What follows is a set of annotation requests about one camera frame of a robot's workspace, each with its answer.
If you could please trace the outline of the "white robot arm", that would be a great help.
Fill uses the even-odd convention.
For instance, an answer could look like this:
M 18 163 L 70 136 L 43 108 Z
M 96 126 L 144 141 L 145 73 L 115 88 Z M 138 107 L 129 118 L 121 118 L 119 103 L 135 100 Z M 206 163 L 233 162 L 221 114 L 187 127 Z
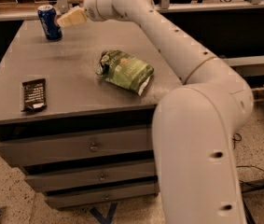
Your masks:
M 166 224 L 247 224 L 232 151 L 254 106 L 246 81 L 152 0 L 84 0 L 58 23 L 86 20 L 134 22 L 182 82 L 159 101 L 152 124 Z

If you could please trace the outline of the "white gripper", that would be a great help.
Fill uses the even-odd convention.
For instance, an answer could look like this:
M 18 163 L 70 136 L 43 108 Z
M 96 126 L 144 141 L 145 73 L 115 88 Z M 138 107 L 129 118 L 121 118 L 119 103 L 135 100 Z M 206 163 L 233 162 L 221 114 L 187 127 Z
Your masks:
M 67 13 L 61 15 L 61 17 L 57 20 L 57 23 L 62 28 L 74 26 L 86 22 L 87 16 L 92 21 L 104 21 L 104 18 L 99 13 L 97 2 L 98 0 L 84 0 L 84 9 L 82 7 L 73 7 Z

